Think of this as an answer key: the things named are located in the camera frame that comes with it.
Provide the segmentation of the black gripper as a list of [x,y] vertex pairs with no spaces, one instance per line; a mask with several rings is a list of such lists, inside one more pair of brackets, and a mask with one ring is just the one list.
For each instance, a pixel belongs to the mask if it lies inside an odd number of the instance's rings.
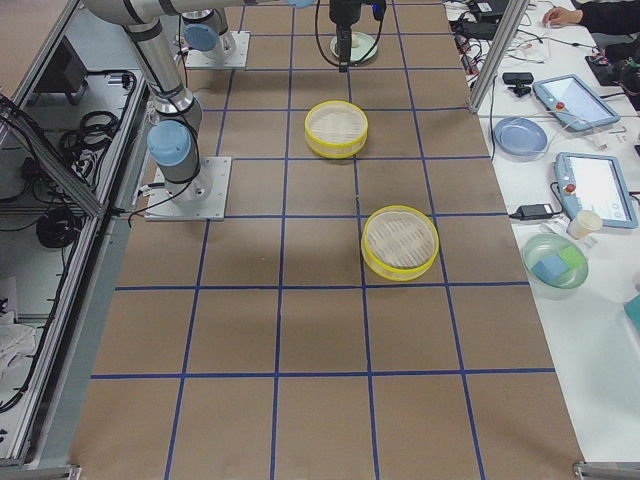
[[351,27],[360,20],[361,0],[330,0],[329,18],[336,25],[338,70],[347,73],[351,62]]

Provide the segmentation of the person dark sleeve forearm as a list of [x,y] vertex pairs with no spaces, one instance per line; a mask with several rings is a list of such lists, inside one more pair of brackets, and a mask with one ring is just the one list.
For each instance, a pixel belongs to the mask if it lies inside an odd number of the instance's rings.
[[591,33],[608,35],[636,34],[639,32],[639,2],[588,2],[580,6],[579,24]]

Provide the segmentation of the person hand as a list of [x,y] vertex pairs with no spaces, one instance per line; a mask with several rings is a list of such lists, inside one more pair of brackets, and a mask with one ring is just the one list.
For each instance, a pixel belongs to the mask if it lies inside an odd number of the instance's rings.
[[542,18],[542,24],[546,27],[563,27],[579,25],[584,17],[581,9],[569,10],[564,7],[552,7]]

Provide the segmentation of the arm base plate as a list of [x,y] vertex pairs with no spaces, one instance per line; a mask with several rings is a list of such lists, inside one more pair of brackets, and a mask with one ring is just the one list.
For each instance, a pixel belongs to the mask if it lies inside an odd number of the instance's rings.
[[228,31],[211,51],[190,50],[186,67],[190,70],[245,69],[250,43],[249,31]]
[[149,194],[151,207],[144,211],[147,221],[222,221],[225,217],[232,159],[201,157],[199,175],[181,193],[182,186],[164,184],[157,167],[155,183],[163,183]]

